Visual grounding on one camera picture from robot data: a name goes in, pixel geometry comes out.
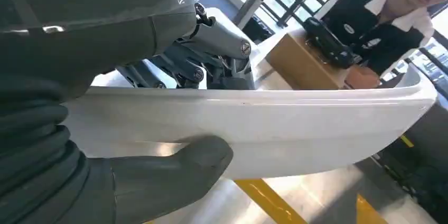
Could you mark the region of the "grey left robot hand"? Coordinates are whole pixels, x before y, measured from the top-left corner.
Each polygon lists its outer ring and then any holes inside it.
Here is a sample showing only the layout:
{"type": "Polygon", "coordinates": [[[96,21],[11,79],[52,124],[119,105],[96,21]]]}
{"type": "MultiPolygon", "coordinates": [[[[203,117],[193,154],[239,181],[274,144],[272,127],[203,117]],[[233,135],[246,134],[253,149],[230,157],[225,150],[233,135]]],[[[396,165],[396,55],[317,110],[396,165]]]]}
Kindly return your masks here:
{"type": "Polygon", "coordinates": [[[233,151],[197,137],[171,156],[88,158],[64,103],[118,69],[157,87],[144,59],[194,88],[249,90],[251,46],[199,0],[1,0],[1,223],[145,223],[203,198],[233,151]]]}

